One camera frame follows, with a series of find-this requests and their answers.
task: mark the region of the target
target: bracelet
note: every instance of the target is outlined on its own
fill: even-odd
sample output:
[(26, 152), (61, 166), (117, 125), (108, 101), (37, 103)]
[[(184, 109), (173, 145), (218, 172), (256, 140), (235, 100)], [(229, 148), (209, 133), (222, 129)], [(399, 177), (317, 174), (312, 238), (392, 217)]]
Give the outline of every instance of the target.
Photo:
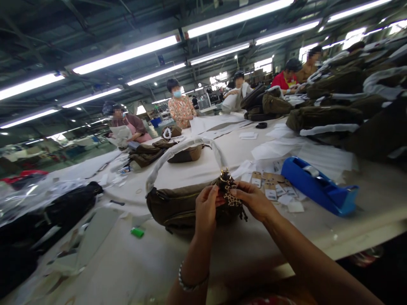
[(181, 266), (179, 267), (179, 272), (178, 272), (178, 282), (179, 282), (179, 285), (182, 287), (182, 290), (184, 290), (186, 292), (193, 292), (207, 283), (207, 281), (209, 279), (209, 273), (206, 276), (206, 278), (203, 281), (201, 281), (200, 283), (198, 283), (197, 285), (195, 285), (195, 286), (186, 285), (181, 277), (181, 268), (182, 268), (183, 263), (184, 263), (184, 261), (182, 261)]

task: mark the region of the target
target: leopard print pouch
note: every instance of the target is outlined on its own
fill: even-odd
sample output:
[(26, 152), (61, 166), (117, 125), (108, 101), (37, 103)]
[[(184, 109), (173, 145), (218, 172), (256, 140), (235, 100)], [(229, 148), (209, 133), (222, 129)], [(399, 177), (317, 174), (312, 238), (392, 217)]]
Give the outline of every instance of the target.
[(230, 175), (228, 169), (226, 169), (226, 171), (224, 171), (223, 169), (221, 170), (217, 185), (219, 186), (220, 191), (223, 192), (223, 198), (225, 199), (226, 204), (228, 206), (238, 207), (240, 209), (240, 219), (243, 219), (244, 216), (245, 221), (247, 222), (248, 217), (245, 213), (245, 210), (243, 209), (242, 200), (233, 196), (229, 191), (230, 189), (237, 189), (237, 185)]

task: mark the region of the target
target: blue tape dispenser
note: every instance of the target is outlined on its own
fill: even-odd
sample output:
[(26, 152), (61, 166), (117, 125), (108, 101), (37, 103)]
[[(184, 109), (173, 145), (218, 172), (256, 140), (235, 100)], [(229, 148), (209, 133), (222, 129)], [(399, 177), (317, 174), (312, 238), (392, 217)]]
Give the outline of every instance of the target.
[(358, 186), (341, 188), (298, 157), (286, 159), (281, 174), (301, 192), (337, 216), (346, 216), (356, 209), (354, 200)]

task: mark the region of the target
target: green cap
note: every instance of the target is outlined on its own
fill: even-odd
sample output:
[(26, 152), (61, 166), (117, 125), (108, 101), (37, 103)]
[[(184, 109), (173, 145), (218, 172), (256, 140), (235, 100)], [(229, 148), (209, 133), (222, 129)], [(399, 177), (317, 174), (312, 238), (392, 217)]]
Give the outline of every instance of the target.
[(137, 237), (137, 238), (142, 238), (143, 235), (144, 235), (144, 231), (143, 231), (143, 230), (140, 230), (140, 229), (138, 229), (138, 228), (132, 228), (132, 229), (130, 230), (130, 233), (133, 234), (133, 235), (134, 235), (135, 237)]

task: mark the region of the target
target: pink apron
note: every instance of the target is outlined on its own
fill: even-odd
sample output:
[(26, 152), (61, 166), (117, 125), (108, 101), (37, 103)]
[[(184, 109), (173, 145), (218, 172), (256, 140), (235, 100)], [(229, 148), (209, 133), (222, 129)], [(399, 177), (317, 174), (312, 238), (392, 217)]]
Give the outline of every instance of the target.
[[(127, 119), (126, 119), (126, 122), (127, 122), (127, 127), (131, 131), (131, 134), (134, 135), (137, 132), (136, 128), (132, 124), (130, 124), (130, 122)], [(144, 135), (139, 136), (137, 139), (135, 139), (135, 141), (142, 143), (142, 142), (146, 142), (146, 141), (152, 140), (152, 139), (153, 138), (148, 133), (145, 133)]]

